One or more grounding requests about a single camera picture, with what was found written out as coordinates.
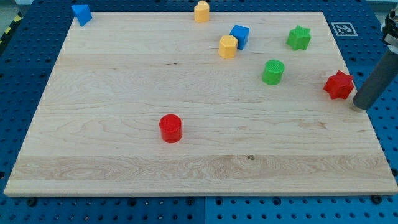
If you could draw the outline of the robot arm end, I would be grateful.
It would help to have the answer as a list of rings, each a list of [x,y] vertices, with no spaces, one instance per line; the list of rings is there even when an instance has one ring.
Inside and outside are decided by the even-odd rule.
[[[381,27],[383,42],[387,45],[397,47],[397,8],[389,11]]]

